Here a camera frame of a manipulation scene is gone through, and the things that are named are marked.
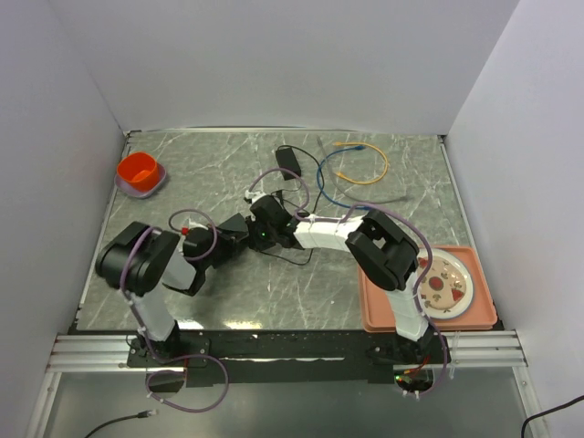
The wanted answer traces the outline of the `black network switch box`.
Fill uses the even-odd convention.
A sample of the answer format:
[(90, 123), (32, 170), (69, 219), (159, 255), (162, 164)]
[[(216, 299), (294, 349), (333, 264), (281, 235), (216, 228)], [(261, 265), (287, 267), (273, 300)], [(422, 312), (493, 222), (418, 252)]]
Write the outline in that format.
[(242, 242), (249, 236), (246, 219), (241, 214), (234, 214), (217, 226), (219, 235), (224, 240)]

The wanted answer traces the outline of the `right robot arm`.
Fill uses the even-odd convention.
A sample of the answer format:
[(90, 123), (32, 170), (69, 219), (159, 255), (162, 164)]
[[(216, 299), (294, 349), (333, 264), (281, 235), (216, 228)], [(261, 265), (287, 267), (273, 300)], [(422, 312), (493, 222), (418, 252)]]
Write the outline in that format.
[(246, 192), (252, 214), (250, 240), (254, 249), (280, 245), (284, 248), (330, 249), (352, 254), (361, 272), (384, 291), (390, 302), (396, 333), (401, 336), (399, 352), (412, 364), (431, 352), (442, 350), (447, 363), (447, 343), (422, 309), (418, 286), (418, 245), (394, 223), (397, 214), (371, 206), (363, 216), (328, 218), (314, 214), (290, 214), (275, 196)]

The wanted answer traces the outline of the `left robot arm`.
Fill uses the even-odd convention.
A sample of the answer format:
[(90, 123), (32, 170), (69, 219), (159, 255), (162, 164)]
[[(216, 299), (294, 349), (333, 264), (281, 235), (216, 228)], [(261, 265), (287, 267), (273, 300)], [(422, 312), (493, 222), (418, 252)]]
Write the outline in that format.
[(240, 251), (247, 232), (227, 222), (218, 227), (195, 226), (179, 234), (140, 222), (128, 225), (99, 253), (96, 274), (119, 290), (138, 322), (134, 348), (159, 366), (172, 366), (205, 346), (190, 346), (182, 338), (164, 293), (195, 296), (206, 281), (206, 271), (223, 265)]

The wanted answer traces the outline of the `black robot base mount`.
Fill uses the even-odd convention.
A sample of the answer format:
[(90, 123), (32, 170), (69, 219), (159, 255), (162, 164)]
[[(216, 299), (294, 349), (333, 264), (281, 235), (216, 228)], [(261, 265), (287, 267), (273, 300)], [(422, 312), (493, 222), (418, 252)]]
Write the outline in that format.
[(132, 369), (177, 370), (189, 387), (224, 382), (394, 382), (400, 367), (441, 368), (451, 360), (446, 339), (426, 334), (411, 341), (364, 330), (185, 330), (156, 343), (130, 344)]

